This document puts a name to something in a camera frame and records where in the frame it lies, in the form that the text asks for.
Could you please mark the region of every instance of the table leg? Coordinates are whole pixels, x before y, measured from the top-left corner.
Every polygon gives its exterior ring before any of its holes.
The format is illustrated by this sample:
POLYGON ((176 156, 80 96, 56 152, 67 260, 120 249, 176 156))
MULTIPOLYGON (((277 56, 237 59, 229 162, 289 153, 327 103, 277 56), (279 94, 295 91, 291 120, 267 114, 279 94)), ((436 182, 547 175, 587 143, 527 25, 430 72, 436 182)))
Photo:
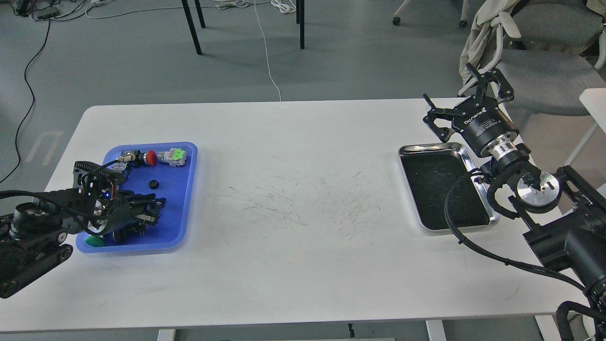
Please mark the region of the table leg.
POLYGON ((175 341, 177 329, 160 329, 158 331, 158 341, 175 341))
POLYGON ((574 159, 576 159, 576 157, 579 156, 581 149, 583 149, 583 147, 585 147, 585 145, 591 139, 591 136, 593 135, 593 133, 596 132, 596 128, 598 128, 598 122, 594 121, 593 124, 591 125, 591 127, 589 127, 589 129, 583 136, 583 138, 581 138, 581 140, 579 141, 579 144, 577 144, 576 147, 574 148, 574 150, 572 151, 572 153, 570 153, 570 156, 568 157, 568 159, 566 159, 566 162, 564 163, 566 166, 570 166, 571 163, 574 162, 574 159))
POLYGON ((196 47, 196 53, 201 56, 202 49, 200 48, 200 42, 198 41, 198 34, 196 34, 196 27, 193 25, 193 19, 191 18, 189 3, 187 2, 187 0, 181 0, 181 3, 183 4, 183 11, 185 12, 187 25, 190 28, 191 38, 193 39, 193 45, 196 47))
POLYGON ((429 341, 446 341, 442 320, 425 321, 425 325, 427 326, 429 341))
POLYGON ((204 22, 204 15, 202 15, 202 7, 200 6, 200 0, 194 0, 196 3, 196 11, 198 12, 198 19, 200 19, 200 26, 205 29, 206 23, 204 22))
POLYGON ((543 341, 560 341, 560 333, 556 322, 551 315, 535 316, 536 324, 539 326, 543 341))
POLYGON ((299 0, 299 39, 301 50, 305 49, 305 0, 299 0))

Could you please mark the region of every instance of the power strip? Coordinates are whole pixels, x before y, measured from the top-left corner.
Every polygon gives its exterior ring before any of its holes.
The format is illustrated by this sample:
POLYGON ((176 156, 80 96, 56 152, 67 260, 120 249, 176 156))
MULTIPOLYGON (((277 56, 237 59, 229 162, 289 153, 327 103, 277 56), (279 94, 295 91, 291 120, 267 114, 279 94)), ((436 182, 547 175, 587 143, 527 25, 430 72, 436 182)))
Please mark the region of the power strip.
POLYGON ((38 20, 46 20, 46 19, 54 18, 55 16, 58 16, 58 15, 59 15, 59 9, 55 6, 36 11, 36 18, 38 20))

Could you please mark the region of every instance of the cable bundle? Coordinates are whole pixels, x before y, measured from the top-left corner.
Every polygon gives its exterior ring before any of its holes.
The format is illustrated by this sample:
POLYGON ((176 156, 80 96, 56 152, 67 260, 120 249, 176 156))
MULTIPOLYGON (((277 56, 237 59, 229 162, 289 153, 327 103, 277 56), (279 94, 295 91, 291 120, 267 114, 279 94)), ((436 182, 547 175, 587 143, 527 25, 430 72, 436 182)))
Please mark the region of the cable bundle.
POLYGON ((282 14, 294 13, 297 10, 292 0, 290 0, 290 4, 292 6, 283 4, 282 0, 271 0, 271 5, 280 9, 280 13, 282 14))

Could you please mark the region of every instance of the black chair leg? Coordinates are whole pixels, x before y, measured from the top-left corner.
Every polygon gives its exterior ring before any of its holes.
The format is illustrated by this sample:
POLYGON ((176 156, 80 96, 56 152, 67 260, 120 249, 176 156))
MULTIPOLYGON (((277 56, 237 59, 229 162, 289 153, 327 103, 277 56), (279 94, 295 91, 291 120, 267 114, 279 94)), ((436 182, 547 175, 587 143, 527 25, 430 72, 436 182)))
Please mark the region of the black chair leg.
POLYGON ((191 18, 191 11, 189 10, 189 3, 187 0, 181 0, 183 4, 183 12, 185 12, 185 18, 187 18, 187 25, 190 28, 191 38, 193 39, 193 45, 196 47, 196 53, 202 55, 202 49, 200 48, 200 42, 198 41, 198 34, 196 34, 196 27, 193 25, 193 19, 191 18))
POLYGON ((299 39, 301 40, 301 50, 305 50, 305 0, 299 0, 299 39))
POLYGON ((194 0, 196 3, 196 11, 198 11, 198 18, 200 19, 200 26, 205 29, 206 23, 204 23, 204 15, 202 15, 202 7, 200 6, 200 0, 194 0))

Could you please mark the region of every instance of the white table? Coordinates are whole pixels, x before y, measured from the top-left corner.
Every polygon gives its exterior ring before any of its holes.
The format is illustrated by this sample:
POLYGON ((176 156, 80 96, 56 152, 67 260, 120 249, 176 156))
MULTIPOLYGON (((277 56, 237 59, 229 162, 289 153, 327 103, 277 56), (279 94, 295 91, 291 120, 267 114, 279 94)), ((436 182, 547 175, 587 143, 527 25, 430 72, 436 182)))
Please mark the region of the white table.
POLYGON ((579 99, 600 128, 606 132, 606 88, 586 89, 579 99))
POLYGON ((574 159, 579 155, 583 147, 589 142, 593 133, 595 133, 598 125, 604 132, 606 132, 606 88, 598 89, 585 89, 579 96, 581 103, 589 114, 593 117, 595 122, 587 129, 587 132, 581 138, 581 141, 574 148, 565 164, 571 164, 574 159))
MULTIPOLYGON (((75 252, 0 302, 0 331, 439 320, 584 303, 568 284, 422 230, 397 152, 438 142, 425 111, 423 100, 90 108, 47 191, 72 185, 74 161, 100 162, 114 146, 191 141, 185 239, 163 254, 75 252)), ((470 238, 537 263, 526 230, 501 217, 470 238)))

